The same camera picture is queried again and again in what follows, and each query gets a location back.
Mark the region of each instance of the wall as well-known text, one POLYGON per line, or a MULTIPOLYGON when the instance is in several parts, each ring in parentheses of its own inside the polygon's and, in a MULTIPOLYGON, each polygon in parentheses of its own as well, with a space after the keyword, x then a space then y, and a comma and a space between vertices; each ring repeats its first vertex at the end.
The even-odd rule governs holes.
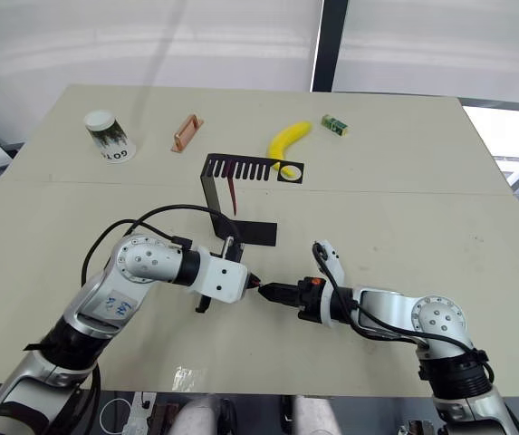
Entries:
POLYGON ((0 141, 26 140, 70 82, 309 91, 321 7, 0 0, 0 141))
POLYGON ((351 0, 333 89, 519 102, 519 0, 351 0))

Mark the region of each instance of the label sticker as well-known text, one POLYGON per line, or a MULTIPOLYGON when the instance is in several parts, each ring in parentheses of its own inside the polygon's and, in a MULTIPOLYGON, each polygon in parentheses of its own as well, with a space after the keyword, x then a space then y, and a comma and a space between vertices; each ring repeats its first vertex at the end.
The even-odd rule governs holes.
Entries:
POLYGON ((136 305, 131 297, 112 290, 92 313, 104 320, 126 320, 134 313, 136 305))

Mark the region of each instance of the table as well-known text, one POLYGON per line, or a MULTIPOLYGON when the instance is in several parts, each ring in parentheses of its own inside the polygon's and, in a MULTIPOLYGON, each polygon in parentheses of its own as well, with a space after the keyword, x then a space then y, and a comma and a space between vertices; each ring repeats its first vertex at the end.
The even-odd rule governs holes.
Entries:
MULTIPOLYGON (((302 120, 312 132, 288 153, 305 163, 302 185, 235 183, 237 218, 279 225, 277 246, 249 245, 243 261, 264 282, 294 283, 318 274, 311 244, 327 238, 348 285, 449 296, 502 394, 519 395, 519 203, 456 99, 95 85, 70 86, 0 180, 0 382, 78 292, 83 257, 106 226, 159 205, 204 204, 198 175, 209 152, 263 156, 276 132, 302 120), (138 143, 134 159, 111 165, 93 148, 82 118, 97 108, 138 143), (189 113, 205 124, 182 154, 170 152, 189 113), (321 127, 325 113, 349 135, 321 127)), ((204 214, 151 223, 221 246, 204 214)), ((206 314, 196 303, 177 286, 153 288, 101 356, 103 388, 429 394, 410 345, 300 321, 255 291, 206 314)))

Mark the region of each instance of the white table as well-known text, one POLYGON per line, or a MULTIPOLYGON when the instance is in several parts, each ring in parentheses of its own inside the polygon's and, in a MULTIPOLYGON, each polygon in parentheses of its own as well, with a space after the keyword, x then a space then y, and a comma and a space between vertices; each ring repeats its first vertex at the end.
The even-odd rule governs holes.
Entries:
MULTIPOLYGON (((457 100, 366 94, 72 86, 0 180, 0 382, 79 290, 83 257, 118 218, 159 205, 204 204, 199 173, 209 152, 263 156, 295 121, 312 132, 288 158, 302 185, 237 181, 237 218, 276 221, 276 247, 248 245, 243 261, 264 282, 319 274, 314 239, 341 253, 349 285, 446 295, 466 312, 504 395, 519 395, 519 203, 457 100), (107 108, 139 144, 111 165, 82 125, 107 108), (194 112, 205 120, 185 152, 172 135, 194 112), (319 125, 330 113, 350 126, 319 125)), ((229 212, 226 183, 217 189, 229 212)), ((219 249, 210 219, 172 212, 163 230, 219 249)), ((103 265, 121 232, 91 263, 103 265)), ((196 314, 197 298, 161 284, 100 358, 106 389, 427 395, 414 348, 328 329, 255 291, 196 314)))

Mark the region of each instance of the black metal bracket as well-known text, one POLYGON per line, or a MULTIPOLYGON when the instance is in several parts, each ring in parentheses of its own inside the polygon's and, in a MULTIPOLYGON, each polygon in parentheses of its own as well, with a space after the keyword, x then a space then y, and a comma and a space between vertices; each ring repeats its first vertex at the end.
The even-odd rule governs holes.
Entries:
MULTIPOLYGON (((201 184, 205 192, 207 207, 221 211, 216 194, 215 178, 222 179, 254 179, 267 181, 271 167, 279 163, 277 181, 301 184, 303 182, 303 163, 289 160, 268 159, 265 157, 236 156, 233 154, 208 154, 201 171, 201 184), (289 167, 297 174, 297 178, 288 179, 282 169, 289 167)), ((225 240, 230 235, 229 226, 219 217, 210 215, 213 229, 217 237, 225 240)), ((254 222, 234 220, 241 233, 241 241, 251 245, 274 247, 277 239, 277 224, 274 222, 254 222)))

